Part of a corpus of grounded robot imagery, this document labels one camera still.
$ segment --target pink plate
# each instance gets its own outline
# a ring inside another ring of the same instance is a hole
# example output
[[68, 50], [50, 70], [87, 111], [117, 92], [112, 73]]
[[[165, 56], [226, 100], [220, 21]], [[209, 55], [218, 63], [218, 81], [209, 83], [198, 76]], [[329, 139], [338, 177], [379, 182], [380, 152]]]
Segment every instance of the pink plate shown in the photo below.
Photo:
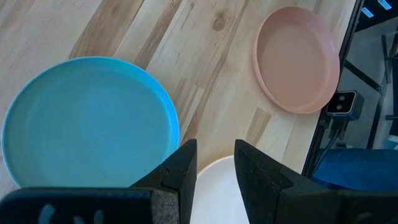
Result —
[[310, 11], [285, 7], [262, 23], [253, 49], [254, 72], [281, 108], [309, 114], [334, 94], [340, 61], [330, 31]]

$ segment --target white plate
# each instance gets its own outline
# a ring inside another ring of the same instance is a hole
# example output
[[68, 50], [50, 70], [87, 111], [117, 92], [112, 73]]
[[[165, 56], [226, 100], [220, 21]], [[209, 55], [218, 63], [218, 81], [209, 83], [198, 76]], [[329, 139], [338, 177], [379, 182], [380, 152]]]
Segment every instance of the white plate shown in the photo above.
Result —
[[197, 223], [249, 223], [233, 156], [214, 161], [198, 174], [191, 214], [191, 224]]

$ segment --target black cable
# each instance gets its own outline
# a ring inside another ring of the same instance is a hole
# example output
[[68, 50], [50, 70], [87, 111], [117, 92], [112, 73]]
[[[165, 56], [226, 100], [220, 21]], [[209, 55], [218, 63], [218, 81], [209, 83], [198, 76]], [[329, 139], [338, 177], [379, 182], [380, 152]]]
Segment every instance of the black cable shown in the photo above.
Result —
[[315, 174], [315, 172], [317, 171], [317, 169], [319, 168], [319, 165], [321, 164], [323, 157], [325, 156], [325, 154], [328, 152], [328, 150], [331, 148], [331, 146], [333, 145], [333, 143], [335, 143], [335, 141], [337, 140], [337, 137], [340, 135], [340, 130], [336, 130], [335, 133], [333, 134], [333, 137], [330, 139], [329, 143], [327, 144], [327, 146], [325, 147], [325, 150], [323, 151], [322, 155], [319, 157], [319, 160], [317, 162], [317, 164], [315, 165], [314, 170], [312, 171], [312, 175]]

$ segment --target wooden surface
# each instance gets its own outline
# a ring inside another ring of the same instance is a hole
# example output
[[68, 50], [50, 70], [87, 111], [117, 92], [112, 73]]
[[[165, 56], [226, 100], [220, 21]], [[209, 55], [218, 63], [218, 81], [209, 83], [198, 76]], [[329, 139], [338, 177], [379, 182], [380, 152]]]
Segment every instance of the wooden surface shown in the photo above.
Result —
[[[245, 139], [301, 172], [319, 113], [280, 110], [261, 91], [251, 47], [272, 11], [319, 15], [340, 47], [354, 0], [0, 0], [0, 124], [21, 87], [85, 55], [146, 69], [178, 111], [181, 142], [198, 139], [198, 170]], [[0, 197], [15, 189], [0, 162]]]

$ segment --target blue fabric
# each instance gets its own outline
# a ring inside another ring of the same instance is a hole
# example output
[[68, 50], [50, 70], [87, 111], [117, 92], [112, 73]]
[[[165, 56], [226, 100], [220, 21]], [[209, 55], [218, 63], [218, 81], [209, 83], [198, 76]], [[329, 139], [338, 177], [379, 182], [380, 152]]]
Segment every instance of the blue fabric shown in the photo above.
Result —
[[354, 190], [398, 190], [398, 151], [330, 149], [313, 176]]

